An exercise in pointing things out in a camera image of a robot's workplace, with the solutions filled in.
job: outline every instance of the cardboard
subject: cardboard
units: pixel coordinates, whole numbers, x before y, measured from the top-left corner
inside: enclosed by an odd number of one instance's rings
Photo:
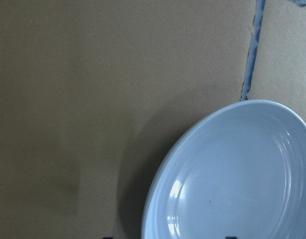
[[[306,122],[306,9],[268,0],[249,99],[282,103]]]
[[[140,238],[165,154],[241,98],[255,4],[0,1],[0,238]]]

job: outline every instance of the light blue bowl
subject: light blue bowl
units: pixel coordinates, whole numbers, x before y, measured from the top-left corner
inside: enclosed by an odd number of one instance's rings
[[[193,126],[160,166],[142,239],[306,239],[306,124],[253,100]]]

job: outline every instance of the brown surface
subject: brown surface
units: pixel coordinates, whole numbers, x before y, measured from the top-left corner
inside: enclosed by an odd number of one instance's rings
[[[139,238],[166,152],[240,100],[254,8],[0,1],[0,238]]]
[[[268,0],[250,99],[280,102],[306,121],[306,9]]]

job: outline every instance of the blue tape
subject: blue tape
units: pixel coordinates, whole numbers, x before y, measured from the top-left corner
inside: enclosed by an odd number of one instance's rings
[[[248,58],[246,63],[243,91],[242,91],[242,101],[247,100],[247,93],[249,92],[252,84],[252,77],[255,67],[257,47],[259,42],[259,36],[261,33],[263,14],[264,14],[265,0],[257,0],[255,17],[253,23],[253,33],[251,36],[251,43],[249,46]]]
[[[289,0],[293,3],[296,3],[297,5],[301,6],[301,7],[306,7],[306,0]]]

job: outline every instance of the bowl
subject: bowl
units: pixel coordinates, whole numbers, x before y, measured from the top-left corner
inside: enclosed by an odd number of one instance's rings
[[[266,100],[202,119],[152,182],[142,239],[306,239],[306,124]]]

